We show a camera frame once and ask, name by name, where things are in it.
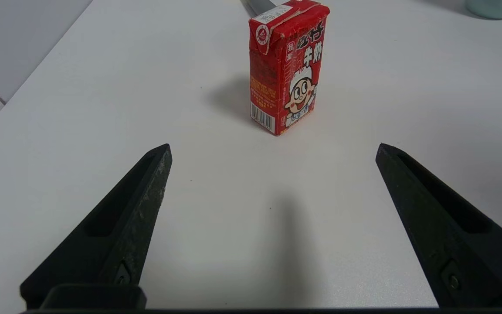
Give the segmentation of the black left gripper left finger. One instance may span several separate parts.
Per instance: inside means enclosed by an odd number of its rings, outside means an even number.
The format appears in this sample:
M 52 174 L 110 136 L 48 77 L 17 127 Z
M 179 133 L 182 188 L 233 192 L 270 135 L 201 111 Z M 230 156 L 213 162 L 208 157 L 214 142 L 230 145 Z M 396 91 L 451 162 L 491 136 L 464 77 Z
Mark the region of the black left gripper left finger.
M 149 150 L 20 285 L 28 310 L 143 310 L 139 287 L 173 156 Z

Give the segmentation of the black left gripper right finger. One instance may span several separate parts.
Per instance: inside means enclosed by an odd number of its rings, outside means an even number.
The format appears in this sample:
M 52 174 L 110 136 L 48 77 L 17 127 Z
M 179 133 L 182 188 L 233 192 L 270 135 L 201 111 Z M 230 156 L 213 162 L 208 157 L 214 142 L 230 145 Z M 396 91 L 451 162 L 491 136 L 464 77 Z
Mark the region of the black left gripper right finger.
M 502 227 L 381 143 L 375 162 L 440 308 L 502 308 Z

